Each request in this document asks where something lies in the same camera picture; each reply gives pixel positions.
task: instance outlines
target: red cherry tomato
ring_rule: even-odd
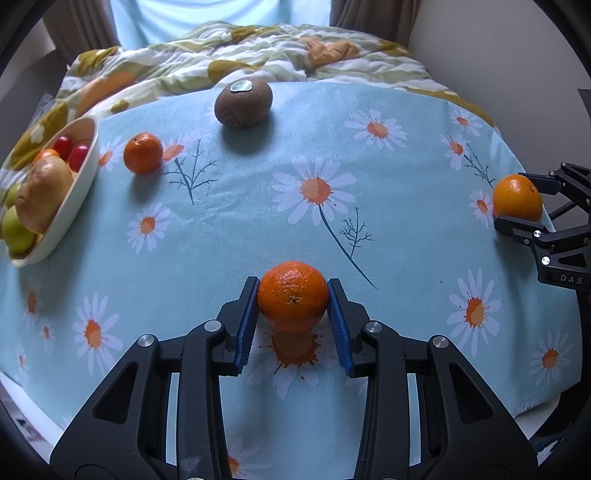
[[[72,148],[70,156],[68,157],[68,165],[76,173],[80,171],[87,153],[88,147],[86,145],[76,145],[74,148]]]
[[[63,160],[67,161],[72,151],[72,140],[66,136],[60,137],[54,142],[53,149],[60,154]]]

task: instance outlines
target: curtain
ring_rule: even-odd
[[[421,0],[331,0],[330,25],[408,46]]]
[[[43,21],[68,65],[84,51],[119,45],[110,0],[57,0]]]

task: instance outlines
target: cherry tomato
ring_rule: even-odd
[[[49,155],[53,155],[54,157],[59,157],[60,154],[53,150],[53,148],[46,148],[44,150],[41,150],[37,155],[35,155],[35,158],[33,158],[33,163],[35,163],[37,160],[42,159],[43,157],[48,157]]]
[[[53,149],[60,154],[62,159],[67,161],[72,151],[72,140],[66,136],[60,137],[53,143]]]
[[[68,165],[76,173],[80,171],[87,153],[88,147],[86,145],[76,145],[74,148],[72,148],[70,156],[68,157]]]

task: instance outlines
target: metal screw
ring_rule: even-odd
[[[217,320],[210,320],[205,322],[203,328],[205,328],[208,332],[217,332],[220,328],[222,328],[222,324]]]
[[[379,322],[368,322],[365,324],[365,329],[369,332],[369,333],[379,333],[382,331],[384,327],[382,327],[382,324]]]
[[[449,340],[441,335],[436,336],[433,339],[433,345],[437,348],[447,348],[449,346]]]
[[[139,346],[150,346],[154,343],[154,335],[146,334],[138,338]]]

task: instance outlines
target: wall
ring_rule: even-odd
[[[532,0],[423,0],[410,48],[433,77],[495,119],[525,169],[591,167],[591,126],[577,89],[591,79]],[[544,198],[548,210],[565,203]],[[575,209],[556,227],[580,225]]]
[[[41,95],[55,95],[61,84],[66,65],[54,48],[39,22],[0,77],[0,163],[27,129]]]

